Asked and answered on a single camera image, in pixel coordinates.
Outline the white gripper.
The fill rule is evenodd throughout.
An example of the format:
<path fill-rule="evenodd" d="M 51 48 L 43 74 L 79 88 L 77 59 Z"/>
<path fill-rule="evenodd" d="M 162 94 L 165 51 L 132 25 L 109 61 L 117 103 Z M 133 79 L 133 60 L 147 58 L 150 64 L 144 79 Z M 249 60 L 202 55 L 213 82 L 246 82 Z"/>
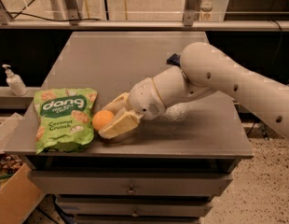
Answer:
<path fill-rule="evenodd" d="M 157 88 L 151 77 L 137 83 L 130 91 L 120 94 L 116 99 L 103 107 L 114 113 L 114 118 L 98 134 L 111 139 L 135 129 L 141 118 L 155 119 L 166 111 Z"/>

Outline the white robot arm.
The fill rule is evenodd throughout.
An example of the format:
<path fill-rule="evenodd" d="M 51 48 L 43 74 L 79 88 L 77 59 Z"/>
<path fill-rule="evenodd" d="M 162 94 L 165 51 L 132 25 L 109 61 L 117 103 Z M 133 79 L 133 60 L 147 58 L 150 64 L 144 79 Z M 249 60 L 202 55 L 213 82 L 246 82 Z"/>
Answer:
<path fill-rule="evenodd" d="M 99 129 L 106 139 L 135 129 L 141 119 L 155 119 L 176 104 L 221 91 L 289 140 L 289 86 L 252 72 L 208 43 L 184 48 L 180 65 L 148 77 L 104 108 L 114 118 Z"/>

